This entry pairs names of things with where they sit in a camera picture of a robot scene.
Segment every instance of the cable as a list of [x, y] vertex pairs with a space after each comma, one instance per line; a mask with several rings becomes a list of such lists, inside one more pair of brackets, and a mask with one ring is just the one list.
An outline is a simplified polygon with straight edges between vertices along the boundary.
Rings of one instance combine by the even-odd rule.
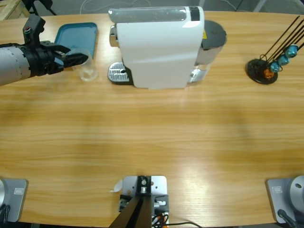
[[152, 224], [152, 227], [155, 228], [163, 228], [164, 226], [180, 226], [180, 225], [185, 225], [185, 224], [191, 224], [194, 225], [198, 228], [203, 228], [200, 225], [196, 224], [195, 222], [179, 222], [179, 223], [166, 223], [166, 221], [169, 219], [168, 214], [160, 214], [157, 216], [154, 216], [152, 221], [156, 218], [160, 217], [154, 224]]
[[200, 225], [196, 224], [195, 222], [179, 222], [179, 223], [169, 223], [169, 224], [163, 224], [163, 225], [164, 226], [180, 226], [180, 225], [185, 225], [185, 224], [191, 224], [198, 228], [203, 228]]
[[34, 4], [34, 0], [32, 0], [31, 3], [32, 3], [32, 8], [33, 8], [33, 10], [34, 10], [34, 13], [35, 13], [37, 16], [39, 16], [38, 11], [37, 11], [37, 9], [36, 9], [36, 7], [35, 7], [35, 4]]
[[241, 4], [243, 3], [244, 0], [241, 0], [236, 8], [236, 11], [238, 10], [238, 8], [241, 6]]
[[113, 2], [113, 3], [111, 3], [111, 4], [108, 4], [108, 5], [106, 5], [106, 6], [99, 7], [99, 8], [97, 8], [97, 9], [86, 9], [86, 8], [85, 8], [86, 4], [88, 4], [88, 3], [92, 2], [92, 1], [97, 1], [97, 0], [85, 0], [85, 1], [81, 4], [81, 6], [80, 6], [79, 14], [81, 14], [82, 9], [83, 9], [84, 11], [86, 11], [86, 12], [96, 12], [96, 11], [99, 11], [99, 10], [103, 10], [104, 8], [108, 8], [108, 7], [110, 7], [110, 6], [114, 5], [114, 4], [117, 4], [117, 3], [126, 4], [126, 5], [128, 5], [129, 7], [131, 7], [131, 6], [133, 6], [133, 5], [134, 5], [136, 2], [138, 2], [138, 1], [145, 1], [145, 2], [148, 3], [148, 6], [151, 7], [151, 2], [150, 2], [149, 0], [134, 0], [134, 1], [131, 2], [131, 3], [128, 3], [128, 2], [125, 2], [125, 1], [117, 1], [117, 2]]
[[234, 5], [232, 5], [228, 0], [221, 0], [221, 1], [227, 3], [229, 6], [231, 6], [234, 9], [234, 11], [237, 11], [237, 8]]
[[239, 6], [240, 6], [240, 5], [242, 4], [242, 2], [243, 2], [243, 0], [241, 0], [241, 2], [238, 4], [238, 6], [235, 7], [235, 6], [232, 5], [231, 2], [228, 1], [228, 0], [221, 0], [221, 1], [227, 3], [229, 6], [231, 6], [231, 7], [234, 9], [234, 11], [238, 11]]
[[49, 8], [49, 10], [48, 11], [50, 11], [54, 16], [56, 16], [57, 14], [51, 9], [51, 8]]
[[87, 0], [84, 0], [84, 2], [81, 4], [79, 14], [81, 14], [81, 10], [82, 10], [84, 4], [86, 3], [86, 1], [87, 1]]

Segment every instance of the metal mounting plate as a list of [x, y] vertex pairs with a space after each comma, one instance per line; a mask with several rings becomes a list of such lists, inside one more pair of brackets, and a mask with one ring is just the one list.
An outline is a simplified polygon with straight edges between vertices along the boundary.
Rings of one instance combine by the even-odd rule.
[[6, 185], [3, 203], [10, 206], [8, 222], [17, 222], [21, 216], [28, 182], [23, 179], [2, 179]]
[[[167, 195], [167, 178], [165, 176], [151, 176], [151, 194]], [[135, 196], [137, 176], [127, 176], [123, 179], [123, 195]]]
[[278, 223], [285, 223], [277, 214], [279, 209], [284, 210], [293, 220], [304, 220], [304, 216], [295, 211], [290, 200], [290, 188], [293, 180], [294, 178], [270, 179], [266, 183], [273, 215]]

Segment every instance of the clear plastic cup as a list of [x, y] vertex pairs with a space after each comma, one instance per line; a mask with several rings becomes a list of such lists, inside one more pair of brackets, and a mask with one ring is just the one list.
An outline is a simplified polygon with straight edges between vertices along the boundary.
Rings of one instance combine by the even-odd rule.
[[92, 56], [90, 52], [84, 48], [74, 48], [70, 50], [66, 55], [71, 55], [75, 53], [82, 53], [88, 56], [86, 62], [80, 65], [73, 66], [72, 69], [76, 71], [81, 80], [85, 82], [93, 81], [98, 77], [98, 71], [94, 65], [94, 62], [92, 60]]

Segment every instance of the yellow label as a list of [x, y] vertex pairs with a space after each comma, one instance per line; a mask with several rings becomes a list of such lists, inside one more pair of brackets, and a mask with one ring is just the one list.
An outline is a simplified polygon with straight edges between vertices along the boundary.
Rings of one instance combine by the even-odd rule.
[[204, 31], [203, 39], [207, 39], [207, 33], [206, 33], [206, 31]]

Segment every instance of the gray floor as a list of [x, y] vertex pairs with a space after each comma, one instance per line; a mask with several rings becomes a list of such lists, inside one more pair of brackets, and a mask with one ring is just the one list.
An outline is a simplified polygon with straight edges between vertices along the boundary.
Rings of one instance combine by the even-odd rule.
[[[53, 0], [53, 10], [58, 15], [79, 14], [84, 0]], [[198, 5], [199, 0], [87, 0], [82, 13], [106, 13], [109, 8], [149, 6]], [[229, 0], [235, 7], [240, 0]], [[253, 11], [258, 0], [244, 0], [239, 10]], [[41, 16], [51, 15], [40, 2], [35, 3]], [[233, 7], [222, 0], [206, 0], [204, 10], [234, 11]], [[291, 13], [304, 15], [304, 4], [300, 0], [267, 0], [261, 12]]]

